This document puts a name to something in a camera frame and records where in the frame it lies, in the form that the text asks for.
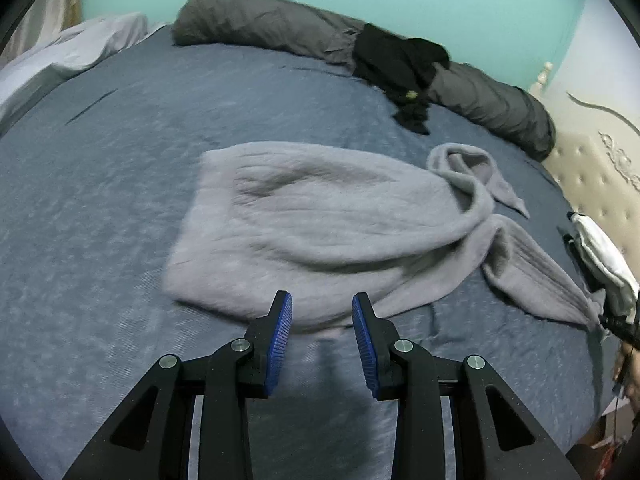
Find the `tufted headboard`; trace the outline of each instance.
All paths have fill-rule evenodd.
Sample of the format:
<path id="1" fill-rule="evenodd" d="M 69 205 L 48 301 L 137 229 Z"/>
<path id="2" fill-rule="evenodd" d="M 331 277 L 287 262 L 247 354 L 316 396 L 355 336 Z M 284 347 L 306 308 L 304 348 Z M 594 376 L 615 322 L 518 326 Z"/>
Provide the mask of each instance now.
<path id="1" fill-rule="evenodd" d="M 540 87 L 530 92 L 558 132 L 543 165 L 573 209 L 598 223 L 640 278 L 640 128 L 613 105 L 574 93 L 547 100 Z"/>

